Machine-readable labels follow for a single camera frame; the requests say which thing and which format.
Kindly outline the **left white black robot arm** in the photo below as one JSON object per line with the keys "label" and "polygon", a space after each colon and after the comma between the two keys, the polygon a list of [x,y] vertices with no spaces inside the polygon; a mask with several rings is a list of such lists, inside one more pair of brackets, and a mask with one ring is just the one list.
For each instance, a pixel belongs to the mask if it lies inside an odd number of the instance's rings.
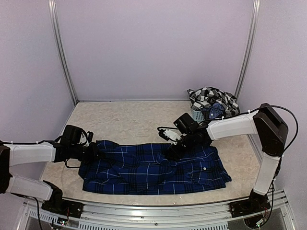
{"label": "left white black robot arm", "polygon": [[33,143],[0,143],[0,192],[30,196],[47,201],[57,213],[67,209],[67,202],[59,194],[61,190],[54,185],[18,175],[10,169],[13,166],[37,162],[66,162],[75,159],[90,163],[103,158],[98,144],[93,142],[93,132],[67,125],[61,136],[55,140],[42,140]]}

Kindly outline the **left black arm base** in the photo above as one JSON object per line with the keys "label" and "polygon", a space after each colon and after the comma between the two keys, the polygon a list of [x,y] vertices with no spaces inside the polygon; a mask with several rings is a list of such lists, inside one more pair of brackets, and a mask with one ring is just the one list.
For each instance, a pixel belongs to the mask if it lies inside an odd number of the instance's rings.
{"label": "left black arm base", "polygon": [[84,204],[81,202],[66,200],[63,198],[63,191],[52,184],[51,182],[43,180],[51,189],[51,197],[47,201],[43,201],[42,209],[51,213],[60,214],[66,217],[81,218]]}

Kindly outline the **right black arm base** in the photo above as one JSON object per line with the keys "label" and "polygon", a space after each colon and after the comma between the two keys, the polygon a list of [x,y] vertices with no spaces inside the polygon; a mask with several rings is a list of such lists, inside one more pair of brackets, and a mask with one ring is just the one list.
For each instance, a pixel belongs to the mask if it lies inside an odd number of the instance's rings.
{"label": "right black arm base", "polygon": [[231,216],[236,218],[270,209],[271,205],[267,194],[260,195],[252,189],[247,199],[231,202],[229,208]]}

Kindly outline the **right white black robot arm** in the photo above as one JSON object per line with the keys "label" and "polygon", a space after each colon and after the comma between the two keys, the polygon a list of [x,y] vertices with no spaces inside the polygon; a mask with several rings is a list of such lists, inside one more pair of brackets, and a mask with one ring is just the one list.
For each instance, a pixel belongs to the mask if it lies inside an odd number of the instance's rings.
{"label": "right white black robot arm", "polygon": [[263,103],[259,108],[241,115],[221,117],[202,123],[184,113],[174,122],[177,131],[163,128],[159,134],[172,142],[167,154],[172,159],[182,158],[186,151],[199,144],[211,144],[224,138],[257,136],[262,148],[262,159],[252,189],[256,194],[245,202],[247,211],[255,213],[264,205],[262,196],[267,194],[274,181],[286,149],[289,128],[276,109],[275,105]]}

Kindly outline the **blue plaid long sleeve shirt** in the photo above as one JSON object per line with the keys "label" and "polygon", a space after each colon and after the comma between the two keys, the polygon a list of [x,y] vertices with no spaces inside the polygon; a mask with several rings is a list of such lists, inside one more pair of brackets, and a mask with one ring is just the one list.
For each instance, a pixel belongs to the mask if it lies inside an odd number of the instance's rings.
{"label": "blue plaid long sleeve shirt", "polygon": [[232,178],[216,147],[197,145],[185,156],[165,158],[169,143],[97,142],[102,159],[81,163],[83,190],[110,195],[177,195],[225,188]]}

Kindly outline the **light blue plastic basket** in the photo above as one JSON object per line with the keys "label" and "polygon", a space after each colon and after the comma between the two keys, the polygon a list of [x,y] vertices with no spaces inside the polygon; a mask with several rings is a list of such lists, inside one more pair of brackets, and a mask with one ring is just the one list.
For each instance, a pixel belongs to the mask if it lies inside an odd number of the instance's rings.
{"label": "light blue plastic basket", "polygon": [[208,109],[201,109],[201,110],[194,110],[191,109],[192,118],[197,122],[202,122],[209,118],[209,110]]}

